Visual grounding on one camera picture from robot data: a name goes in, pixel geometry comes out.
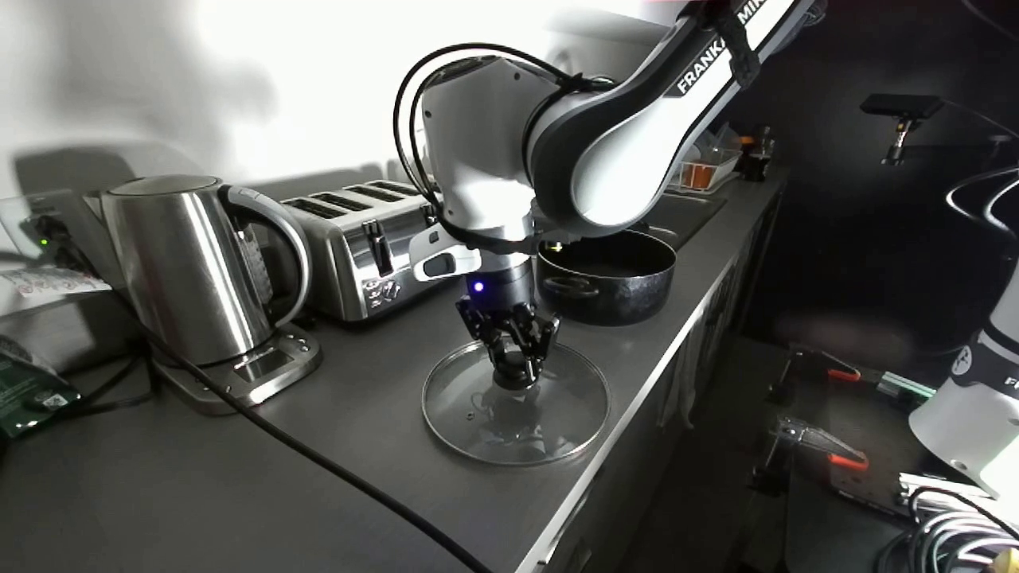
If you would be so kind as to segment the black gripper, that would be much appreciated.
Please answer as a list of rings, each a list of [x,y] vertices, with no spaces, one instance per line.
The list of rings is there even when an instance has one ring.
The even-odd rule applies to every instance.
[[[522,333],[526,379],[535,380],[552,353],[560,321],[543,315],[533,291],[533,261],[500,261],[466,276],[455,301],[467,333],[489,351],[494,368],[506,367],[500,332]]]

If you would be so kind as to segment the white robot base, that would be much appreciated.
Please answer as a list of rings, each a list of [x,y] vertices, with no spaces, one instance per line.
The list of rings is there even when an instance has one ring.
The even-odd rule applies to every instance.
[[[908,426],[949,467],[997,495],[1019,495],[1019,268]]]

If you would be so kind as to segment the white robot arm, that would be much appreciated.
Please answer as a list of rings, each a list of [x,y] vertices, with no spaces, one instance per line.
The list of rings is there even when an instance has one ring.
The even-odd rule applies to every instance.
[[[619,81],[494,41],[425,54],[393,137],[441,230],[511,280],[547,240],[613,235],[667,192],[682,153],[819,0],[712,0]]]

